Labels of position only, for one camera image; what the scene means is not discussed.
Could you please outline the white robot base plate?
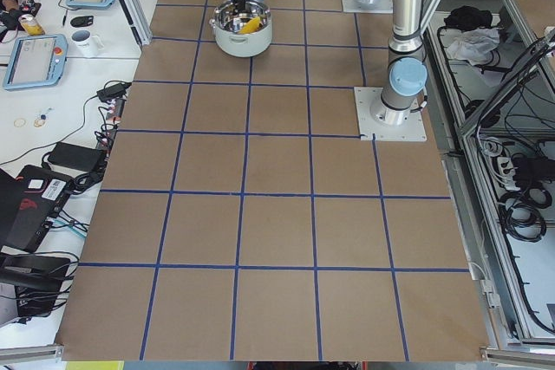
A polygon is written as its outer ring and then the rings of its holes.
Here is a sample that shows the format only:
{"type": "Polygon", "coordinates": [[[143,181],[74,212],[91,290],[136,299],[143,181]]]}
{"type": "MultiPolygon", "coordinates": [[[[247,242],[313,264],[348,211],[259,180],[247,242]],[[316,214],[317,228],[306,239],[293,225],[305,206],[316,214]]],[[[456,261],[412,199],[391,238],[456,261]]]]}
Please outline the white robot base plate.
{"type": "Polygon", "coordinates": [[[355,87],[355,104],[361,140],[425,142],[427,135],[418,100],[409,109],[397,111],[382,103],[382,88],[355,87]]]}

